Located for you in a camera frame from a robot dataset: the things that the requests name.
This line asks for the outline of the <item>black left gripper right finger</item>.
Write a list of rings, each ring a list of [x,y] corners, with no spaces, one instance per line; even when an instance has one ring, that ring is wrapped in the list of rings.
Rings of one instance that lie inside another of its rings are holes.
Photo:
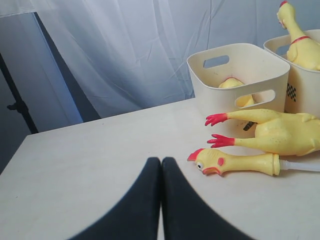
[[[166,240],[251,240],[218,215],[189,184],[176,160],[162,160],[162,221]]]

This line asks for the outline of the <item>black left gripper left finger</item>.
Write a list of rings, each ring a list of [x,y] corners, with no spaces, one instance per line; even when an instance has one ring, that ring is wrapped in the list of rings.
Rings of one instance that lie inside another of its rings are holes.
[[[72,240],[156,240],[162,197],[159,158],[147,159],[142,171],[121,200]]]

